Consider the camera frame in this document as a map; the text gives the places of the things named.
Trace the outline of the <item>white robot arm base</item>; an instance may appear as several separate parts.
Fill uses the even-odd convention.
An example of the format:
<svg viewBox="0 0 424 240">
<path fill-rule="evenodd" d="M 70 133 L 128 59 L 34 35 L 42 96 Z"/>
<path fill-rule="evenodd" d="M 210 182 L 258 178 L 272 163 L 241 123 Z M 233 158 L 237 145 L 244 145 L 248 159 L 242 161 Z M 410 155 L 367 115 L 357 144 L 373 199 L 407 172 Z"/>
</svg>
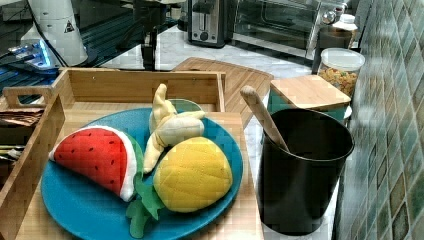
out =
<svg viewBox="0 0 424 240">
<path fill-rule="evenodd" d="M 95 57 L 84 46 L 73 0 L 1 0 L 6 20 L 30 17 L 32 27 L 8 52 L 41 71 L 83 66 Z"/>
</svg>

